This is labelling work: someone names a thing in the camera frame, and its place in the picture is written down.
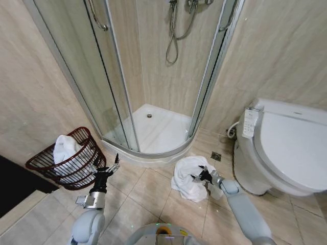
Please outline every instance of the bidet control panel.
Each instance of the bidet control panel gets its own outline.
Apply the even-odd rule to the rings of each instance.
[[[254,126],[258,119],[259,112],[256,110],[246,109],[244,112],[244,123],[242,136],[251,139],[254,136]]]

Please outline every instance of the toilet bowl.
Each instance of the toilet bowl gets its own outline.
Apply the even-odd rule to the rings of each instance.
[[[327,112],[265,99],[247,110],[234,148],[240,185],[257,195],[271,188],[296,196],[327,190]]]

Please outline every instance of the white towel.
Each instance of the white towel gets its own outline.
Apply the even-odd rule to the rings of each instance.
[[[55,144],[55,148],[53,150],[53,158],[54,158],[54,164],[58,164],[60,162],[63,162],[79,152],[82,149],[82,146],[79,145],[74,138],[71,136],[66,135],[60,135]],[[80,169],[86,162],[88,158],[93,155],[94,151],[89,150],[88,147],[86,147],[83,150],[83,154],[80,156],[76,156],[76,158],[72,159],[71,161],[64,163],[63,165],[60,165],[58,167],[54,168],[54,171],[59,176],[65,176],[67,174],[71,174],[75,172],[77,169]],[[85,166],[81,172],[79,172],[79,178],[81,178],[82,174],[83,176],[86,176],[92,171],[90,166]],[[60,179],[62,183],[70,183],[73,181],[76,181],[76,177],[74,175],[68,176],[65,178]]]
[[[55,149],[53,150],[53,158],[55,164],[67,160],[69,157],[73,156],[82,147],[77,144],[76,140],[71,136],[60,135],[55,144]]]
[[[171,181],[172,188],[180,191],[182,198],[196,203],[207,198],[207,191],[203,186],[204,181],[194,182],[191,176],[198,176],[203,171],[199,166],[207,166],[209,173],[215,170],[213,166],[208,164],[205,157],[185,157],[176,163],[174,176]]]

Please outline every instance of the shower door frame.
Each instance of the shower door frame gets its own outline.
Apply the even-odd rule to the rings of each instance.
[[[108,0],[103,0],[103,1],[104,1],[105,5],[106,5],[108,28],[110,29],[110,31],[111,31],[111,33],[113,35],[116,55],[118,56],[120,67],[121,67],[121,70],[122,70],[122,64],[121,64],[121,60],[120,60],[119,50],[117,49],[117,43],[116,43],[116,38],[115,38],[115,34],[114,34],[114,28],[113,28],[113,26],[111,24],[112,21],[111,21],[109,3],[108,3]],[[216,26],[215,37],[214,37],[213,42],[212,42],[211,51],[210,51],[210,54],[208,56],[208,60],[207,60],[205,72],[204,72],[204,75],[203,75],[203,79],[201,81],[201,86],[200,86],[200,89],[199,89],[197,102],[195,104],[193,117],[192,117],[192,122],[191,122],[190,131],[192,130],[192,132],[189,134],[188,139],[184,142],[184,144],[181,145],[180,147],[176,148],[176,149],[173,149],[173,150],[165,152],[165,153],[147,154],[147,153],[141,153],[141,152],[133,151],[133,150],[131,150],[129,148],[121,146],[120,144],[115,143],[115,142],[113,142],[111,140],[108,140],[108,139],[103,137],[103,135],[102,135],[102,133],[101,133],[101,131],[100,131],[98,125],[97,125],[97,122],[93,118],[92,113],[91,113],[88,105],[86,104],[86,102],[85,102],[85,100],[83,98],[83,95],[81,94],[81,92],[80,92],[80,90],[79,90],[79,88],[78,88],[78,86],[77,86],[77,84],[75,82],[75,79],[74,79],[73,75],[69,71],[69,68],[68,68],[63,56],[61,55],[61,52],[58,49],[58,47],[57,47],[57,45],[56,45],[56,43],[55,43],[55,41],[54,41],[54,39],[53,39],[53,37],[51,35],[50,30],[46,26],[46,23],[44,22],[41,14],[39,13],[37,6],[35,5],[33,0],[23,0],[26,8],[30,12],[36,26],[38,27],[42,37],[44,38],[46,44],[48,45],[48,47],[49,47],[49,49],[51,51],[51,53],[53,54],[55,60],[57,61],[61,71],[63,72],[63,74],[66,77],[66,79],[67,79],[70,87],[72,88],[75,96],[77,97],[77,100],[79,101],[80,105],[82,106],[83,110],[85,111],[86,116],[92,122],[92,125],[94,126],[94,129],[97,132],[98,136],[103,141],[105,141],[106,143],[109,143],[109,144],[111,144],[111,145],[113,145],[113,146],[115,146],[115,147],[129,153],[129,154],[132,154],[132,155],[134,155],[136,157],[147,158],[147,159],[159,159],[159,158],[166,158],[166,157],[176,155],[176,154],[180,153],[181,151],[185,150],[191,144],[193,138],[195,137],[196,132],[197,132],[199,126],[200,126],[201,120],[203,118],[204,112],[206,110],[206,107],[208,105],[210,95],[211,95],[213,87],[214,87],[214,85],[216,83],[220,67],[222,65],[223,59],[224,59],[225,54],[227,52],[228,45],[230,43],[231,37],[233,35],[236,23],[238,21],[238,18],[239,18],[239,15],[241,13],[241,10],[242,10],[242,7],[243,7],[243,4],[244,4],[245,0],[235,0],[235,1],[238,1],[238,5],[236,6],[236,13],[235,13],[234,17],[231,20],[230,26],[228,27],[227,30],[225,30],[225,36],[223,38],[222,44],[220,46],[220,51],[218,52],[217,57],[212,57],[212,50],[213,50],[213,48],[215,48],[215,40],[216,40],[217,31],[219,30],[219,27],[220,27],[220,24],[221,24],[221,18],[222,18],[222,15],[224,13],[224,10],[225,10],[224,7],[225,7],[227,1],[230,1],[230,0],[224,0],[224,2],[223,2],[222,11],[220,13],[219,21],[218,21],[217,26]],[[214,65],[213,69],[207,70],[210,59],[215,60],[215,65]],[[204,81],[204,78],[205,78],[205,75],[208,72],[209,72],[209,81],[206,82],[206,81]],[[125,87],[125,91],[126,91],[126,100],[128,102],[129,109],[130,109],[129,96],[128,96],[128,93],[127,93],[127,90],[126,90],[126,83],[125,83],[125,78],[124,78],[123,73],[122,73],[122,76],[123,76],[123,83],[124,83],[124,87]],[[200,100],[201,100],[200,92],[201,92],[202,89],[204,89],[205,86],[206,86],[206,89],[205,89],[206,91],[205,91],[205,94],[203,96],[203,100],[202,100],[201,105],[200,105],[199,104]]]

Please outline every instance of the laundry basket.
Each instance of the laundry basket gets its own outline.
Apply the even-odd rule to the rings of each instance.
[[[78,190],[94,182],[95,177],[92,173],[95,168],[106,166],[106,158],[89,129],[79,127],[68,136],[82,146],[76,154],[55,164],[53,158],[55,144],[53,144],[28,160],[26,168],[38,171],[68,190]]]

